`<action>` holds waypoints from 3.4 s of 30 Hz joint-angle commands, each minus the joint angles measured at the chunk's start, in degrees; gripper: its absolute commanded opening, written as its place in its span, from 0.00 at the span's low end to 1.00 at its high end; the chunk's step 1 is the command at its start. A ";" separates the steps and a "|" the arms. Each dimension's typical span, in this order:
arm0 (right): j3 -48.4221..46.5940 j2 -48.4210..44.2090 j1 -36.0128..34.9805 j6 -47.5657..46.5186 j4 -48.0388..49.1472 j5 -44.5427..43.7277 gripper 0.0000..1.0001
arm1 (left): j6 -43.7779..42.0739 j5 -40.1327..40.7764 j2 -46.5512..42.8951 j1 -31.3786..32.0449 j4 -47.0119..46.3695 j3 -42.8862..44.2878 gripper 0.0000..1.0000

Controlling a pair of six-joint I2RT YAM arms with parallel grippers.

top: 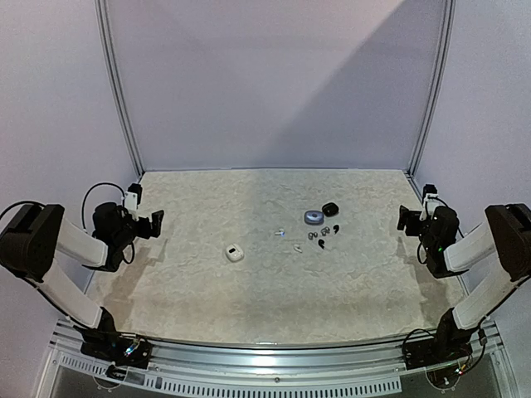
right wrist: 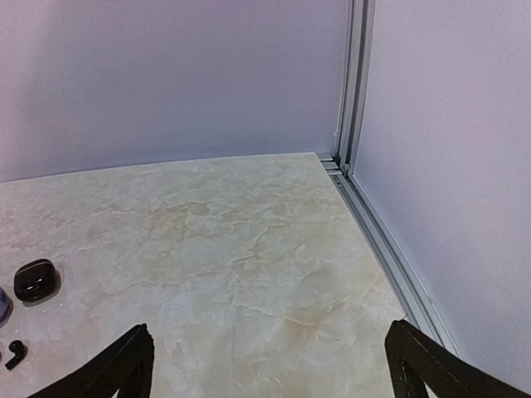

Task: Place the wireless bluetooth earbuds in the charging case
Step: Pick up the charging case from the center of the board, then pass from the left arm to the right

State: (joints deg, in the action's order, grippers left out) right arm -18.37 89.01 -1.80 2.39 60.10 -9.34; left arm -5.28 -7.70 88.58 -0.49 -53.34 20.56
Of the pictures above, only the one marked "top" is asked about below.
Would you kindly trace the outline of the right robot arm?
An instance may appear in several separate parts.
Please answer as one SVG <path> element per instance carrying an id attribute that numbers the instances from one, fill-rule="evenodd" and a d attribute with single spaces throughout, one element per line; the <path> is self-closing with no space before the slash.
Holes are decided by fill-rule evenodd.
<path id="1" fill-rule="evenodd" d="M 422 211 L 399 207 L 397 228 L 417 237 L 425 265 L 437 279 L 470 270 L 490 255 L 495 266 L 476 288 L 442 317 L 429 354 L 445 362 L 525 280 L 530 278 L 530 208 L 523 203 L 491 205 L 484 220 L 461 239 L 457 213 L 442 202 Z"/>

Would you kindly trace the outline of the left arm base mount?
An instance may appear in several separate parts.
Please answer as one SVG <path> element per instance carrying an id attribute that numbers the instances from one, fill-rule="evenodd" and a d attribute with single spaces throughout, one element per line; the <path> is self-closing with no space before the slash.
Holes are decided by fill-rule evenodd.
<path id="1" fill-rule="evenodd" d="M 124 380 L 127 370 L 147 370 L 153 345 L 144 336 L 76 327 L 83 343 L 81 353 L 109 363 L 105 376 Z"/>

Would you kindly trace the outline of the white earbud charging case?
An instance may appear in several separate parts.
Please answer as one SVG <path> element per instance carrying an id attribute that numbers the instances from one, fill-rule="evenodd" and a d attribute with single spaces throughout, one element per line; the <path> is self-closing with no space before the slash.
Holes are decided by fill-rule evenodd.
<path id="1" fill-rule="evenodd" d="M 225 255 L 232 263 L 239 262 L 245 257 L 243 249 L 237 244 L 228 245 L 225 249 Z"/>

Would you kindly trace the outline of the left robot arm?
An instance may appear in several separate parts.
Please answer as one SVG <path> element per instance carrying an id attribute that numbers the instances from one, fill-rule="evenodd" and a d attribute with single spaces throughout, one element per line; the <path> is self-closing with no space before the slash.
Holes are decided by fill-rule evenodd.
<path id="1" fill-rule="evenodd" d="M 59 204 L 19 201 L 2 214 L 11 210 L 16 214 L 1 232 L 2 267 L 29 283 L 79 329 L 96 330 L 91 346 L 104 359 L 117 359 L 124 344 L 113 334 L 112 315 L 66 275 L 56 254 L 67 255 L 90 270 L 114 273 L 128 262 L 124 252 L 136 239 L 160 236 L 164 212 L 136 218 L 124 206 L 106 202 L 95 208 L 95 230 L 88 234 L 66 218 Z"/>

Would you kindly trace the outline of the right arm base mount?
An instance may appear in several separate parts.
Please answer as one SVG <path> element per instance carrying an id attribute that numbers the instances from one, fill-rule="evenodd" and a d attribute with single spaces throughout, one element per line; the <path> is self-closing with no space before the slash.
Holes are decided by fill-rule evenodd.
<path id="1" fill-rule="evenodd" d="M 423 332 L 428 335 L 428 338 L 409 342 L 409 339 L 415 332 Z M 455 371 L 459 376 L 466 374 L 481 362 L 485 355 L 487 343 L 487 337 L 483 328 L 473 330 L 472 332 L 478 333 L 479 343 L 482 346 L 482 351 L 477 360 L 473 358 L 470 333 L 465 335 L 463 341 L 443 343 L 439 342 L 436 336 L 426 329 L 416 328 L 412 330 L 402 341 L 401 347 L 407 370 L 434 366 L 466 357 L 465 364 L 459 365 Z"/>

